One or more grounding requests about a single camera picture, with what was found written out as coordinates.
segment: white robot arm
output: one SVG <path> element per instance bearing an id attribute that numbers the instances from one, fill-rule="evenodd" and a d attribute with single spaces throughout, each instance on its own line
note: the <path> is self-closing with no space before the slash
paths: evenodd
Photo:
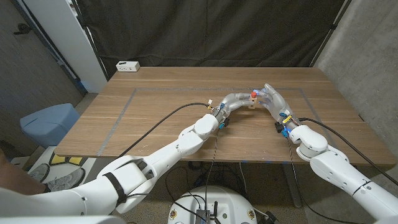
<path id="1" fill-rule="evenodd" d="M 344 153 L 328 145 L 325 137 L 301 125 L 283 97 L 269 84 L 257 94 L 264 99 L 260 104 L 284 126 L 284 136 L 300 144 L 296 149 L 298 156 L 310 162 L 316 175 L 344 190 L 376 220 L 398 216 L 398 198 L 355 169 Z"/>
<path id="2" fill-rule="evenodd" d="M 108 164 L 95 180 L 79 187 L 30 196 L 0 188 L 1 201 L 8 202 L 2 203 L 0 216 L 108 215 L 115 208 L 119 213 L 130 210 L 175 163 L 197 152 L 232 110 L 253 104 L 248 94 L 247 100 L 241 97 L 244 95 L 239 95 L 241 99 L 231 97 L 235 95 L 239 94 L 228 95 L 223 100 L 224 106 L 212 111 L 217 112 L 218 118 L 206 114 L 184 129 L 176 141 L 146 157 L 120 157 Z"/>

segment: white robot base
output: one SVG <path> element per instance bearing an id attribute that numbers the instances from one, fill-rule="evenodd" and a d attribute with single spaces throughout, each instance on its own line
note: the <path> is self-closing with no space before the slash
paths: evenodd
<path id="1" fill-rule="evenodd" d="M 205 198 L 206 187 L 197 187 L 191 190 L 192 195 L 199 195 Z M 177 203 L 185 208 L 196 212 L 197 214 L 205 214 L 205 201 L 200 197 L 183 197 L 177 200 Z M 253 206 L 242 195 L 236 193 L 226 187 L 209 185 L 207 187 L 207 210 L 209 221 L 207 223 L 216 223 L 215 217 L 220 223 L 257 223 L 256 214 Z M 205 223 L 203 220 L 194 214 L 185 211 L 183 208 L 173 204 L 169 217 L 168 224 L 188 224 L 188 223 Z"/>

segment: black strap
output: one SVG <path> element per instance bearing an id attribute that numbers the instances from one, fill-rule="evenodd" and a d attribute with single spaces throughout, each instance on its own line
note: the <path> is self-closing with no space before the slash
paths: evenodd
<path id="1" fill-rule="evenodd" d="M 121 203 L 126 202 L 127 195 L 124 194 L 124 190 L 122 188 L 122 185 L 120 185 L 120 183 L 117 180 L 117 178 L 112 173 L 104 174 L 104 176 L 108 178 L 108 180 L 111 182 L 111 184 L 113 185 L 114 189 L 116 190 L 116 193 L 118 193 L 119 198 L 118 198 L 118 202 L 117 202 L 116 206 L 120 205 Z"/>

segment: yellow component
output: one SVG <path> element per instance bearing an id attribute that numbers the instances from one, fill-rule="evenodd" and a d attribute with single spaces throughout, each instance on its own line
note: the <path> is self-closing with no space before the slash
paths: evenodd
<path id="1" fill-rule="evenodd" d="M 285 124 L 292 118 L 292 115 L 289 115 L 286 119 L 284 119 L 282 122 Z"/>
<path id="2" fill-rule="evenodd" d="M 82 159 L 82 157 L 71 157 L 69 159 L 69 163 L 80 166 L 80 162 Z"/>
<path id="3" fill-rule="evenodd" d="M 57 154 L 54 154 L 53 158 L 50 161 L 50 165 L 60 164 L 65 162 L 65 157 L 60 157 Z"/>

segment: black cable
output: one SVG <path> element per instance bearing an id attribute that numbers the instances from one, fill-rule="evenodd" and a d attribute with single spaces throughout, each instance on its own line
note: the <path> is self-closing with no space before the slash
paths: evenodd
<path id="1" fill-rule="evenodd" d="M 132 194 L 132 195 L 128 195 L 127 198 L 134 197 L 134 196 L 140 196 L 140 195 L 148 196 L 149 194 L 145 194 L 145 193 Z"/>
<path id="2" fill-rule="evenodd" d="M 165 184 L 166 184 L 167 192 L 169 193 L 170 197 L 173 199 L 174 202 L 175 202 L 176 200 L 174 199 L 174 197 L 173 197 L 173 195 L 172 195 L 172 193 L 171 193 L 171 191 L 170 191 L 170 189 L 169 189 L 169 186 L 167 185 L 167 178 L 169 177 L 169 174 L 171 174 L 171 173 L 172 173 L 174 170 L 176 170 L 176 169 L 184 169 L 184 170 L 185 170 L 185 173 L 186 173 L 186 175 L 187 175 L 187 188 L 188 188 L 188 193 L 190 194 L 190 196 L 193 195 L 193 194 L 191 193 L 191 191 L 189 191 L 190 187 L 189 187 L 189 183 L 188 183 L 188 171 L 187 171 L 187 169 L 186 169 L 185 167 L 176 167 L 176 168 L 170 170 L 170 172 L 166 175 L 166 178 L 165 178 Z M 195 196 L 193 196 L 193 197 L 194 197 L 195 200 L 198 202 L 199 209 L 201 209 L 201 208 L 200 208 L 200 203 L 199 203 L 198 199 L 197 199 Z"/>
<path id="3" fill-rule="evenodd" d="M 169 115 L 167 115 L 166 117 L 164 117 L 163 119 L 161 119 L 157 124 L 155 124 L 155 126 L 153 126 L 148 132 L 146 132 L 141 138 L 139 138 L 136 142 L 134 142 L 130 147 L 128 147 L 124 152 L 122 152 L 122 154 L 120 154 L 118 156 L 117 159 L 119 159 L 120 157 L 124 156 L 128 151 L 130 151 L 130 149 L 132 149 L 134 146 L 136 146 L 136 144 L 138 144 L 141 140 L 143 140 L 149 133 L 151 133 L 156 127 L 158 127 L 158 125 L 160 125 L 163 121 L 165 121 L 167 118 L 169 118 L 169 116 L 172 116 L 175 112 L 177 112 L 178 110 L 187 107 L 187 106 L 192 106 L 192 105 L 203 105 L 208 107 L 209 105 L 206 103 L 189 103 L 183 106 L 180 106 L 179 108 L 175 109 L 173 112 L 171 112 Z"/>
<path id="4" fill-rule="evenodd" d="M 193 211 L 191 211 L 191 210 L 185 208 L 184 206 L 180 205 L 179 203 L 177 203 L 177 202 L 173 202 L 173 203 L 176 204 L 176 205 L 178 205 L 179 207 L 181 207 L 181 208 L 184 209 L 185 211 L 187 211 L 187 212 L 189 212 L 189 213 L 192 213 L 192 214 L 194 214 L 195 216 L 199 217 L 201 220 L 206 221 L 203 217 L 201 217 L 201 216 L 198 215 L 197 213 L 195 213 L 195 212 L 193 212 Z"/>
<path id="5" fill-rule="evenodd" d="M 317 215 L 319 215 L 319 216 L 321 216 L 321 217 L 323 217 L 323 218 L 326 218 L 326 219 L 335 221 L 335 222 L 348 223 L 348 224 L 365 224 L 365 223 L 349 222 L 349 221 L 343 221 L 343 220 L 337 220 L 337 219 L 334 219 L 334 218 L 330 218 L 330 217 L 327 217 L 327 216 L 325 216 L 325 215 L 322 215 L 321 213 L 318 213 L 317 211 L 315 211 L 314 209 L 312 209 L 312 208 L 308 205 L 308 203 L 304 200 L 304 197 L 303 197 L 303 195 L 302 195 L 302 193 L 301 193 L 301 190 L 300 190 L 300 187 L 299 187 L 299 182 L 298 182 L 297 176 L 296 176 L 296 171 L 295 171 L 295 169 L 294 169 L 294 165 L 293 165 L 293 156 L 292 156 L 292 146 L 290 145 L 290 141 L 289 141 L 289 139 L 288 139 L 287 137 L 286 137 L 286 140 L 287 140 L 287 143 L 289 144 L 290 160 L 292 161 L 294 179 L 295 179 L 295 181 L 296 181 L 298 194 L 300 195 L 300 198 L 301 198 L 301 200 L 303 200 L 304 204 L 305 204 L 313 213 L 315 213 L 315 214 L 317 214 Z"/>
<path id="6" fill-rule="evenodd" d="M 217 152 L 217 137 L 218 137 L 218 132 L 220 131 L 220 129 L 217 130 L 216 133 L 216 147 L 214 150 L 214 156 L 213 156 L 213 161 L 211 162 L 211 166 L 210 166 L 210 170 L 209 170 L 209 174 L 207 175 L 207 180 L 206 180 L 206 189 L 205 189 L 205 213 L 206 213 L 206 217 L 207 217 L 207 184 L 209 182 L 209 176 L 211 173 L 211 168 L 213 168 L 213 164 L 214 164 L 214 159 L 216 158 L 216 152 Z"/>
<path id="7" fill-rule="evenodd" d="M 396 181 L 394 178 L 392 178 L 390 175 L 386 174 L 383 170 L 381 170 L 375 163 L 373 163 L 368 157 L 366 157 L 361 151 L 359 151 L 357 148 L 355 148 L 351 143 L 349 143 L 349 141 L 347 141 L 347 139 L 345 139 L 342 135 L 340 135 L 339 133 L 337 133 L 337 131 L 329 128 L 328 126 L 326 126 L 325 124 L 319 122 L 319 121 L 315 121 L 314 119 L 311 118 L 299 118 L 299 121 L 311 121 L 314 122 L 315 124 L 319 124 L 320 126 L 326 128 L 327 130 L 331 131 L 333 134 L 337 135 L 341 140 L 343 140 L 349 147 L 351 147 L 352 149 L 354 149 L 354 151 L 356 153 L 358 153 L 363 159 L 365 159 L 368 163 L 370 163 L 375 169 L 377 169 L 382 175 L 384 175 L 385 177 L 387 177 L 389 180 L 391 180 L 391 182 L 393 182 L 394 184 L 396 184 L 398 186 L 398 181 Z"/>
<path id="8" fill-rule="evenodd" d="M 185 167 L 176 167 L 176 168 L 170 170 L 170 172 L 166 175 L 165 184 L 166 184 L 167 192 L 169 193 L 170 197 L 172 198 L 174 204 L 178 205 L 179 207 L 181 207 L 181 208 L 184 209 L 185 211 L 194 214 L 195 216 L 199 217 L 199 218 L 202 219 L 203 221 L 206 221 L 203 217 L 201 217 L 201 216 L 198 215 L 197 213 L 195 213 L 195 212 L 193 212 L 193 211 L 191 211 L 191 210 L 185 208 L 184 206 L 180 205 L 179 203 L 177 203 L 177 202 L 175 201 L 175 199 L 174 199 L 174 197 L 173 197 L 173 195 L 172 195 L 172 193 L 171 193 L 171 191 L 170 191 L 170 189 L 169 189 L 169 186 L 167 185 L 167 177 L 169 176 L 169 174 L 170 174 L 173 170 L 178 169 L 178 168 L 183 168 L 183 169 L 185 169 L 185 171 L 187 172 L 187 184 L 188 184 L 188 171 L 187 171 L 187 169 L 186 169 Z M 188 197 L 188 196 L 194 197 L 194 198 L 196 199 L 196 201 L 198 202 L 198 204 L 199 204 L 199 209 L 200 209 L 200 203 L 199 203 L 198 199 L 196 198 L 197 195 L 191 194 L 191 192 L 189 191 L 189 189 L 188 189 L 188 192 L 189 192 L 190 195 L 186 195 L 186 196 L 183 196 L 183 197 Z"/>
<path id="9" fill-rule="evenodd" d="M 198 198 L 201 198 L 201 199 L 203 200 L 203 202 L 205 202 L 205 199 L 204 199 L 202 196 L 200 196 L 200 195 L 192 195 L 192 194 L 190 194 L 190 195 L 183 195 L 183 196 L 179 197 L 178 199 L 185 198 L 185 197 L 198 197 Z"/>

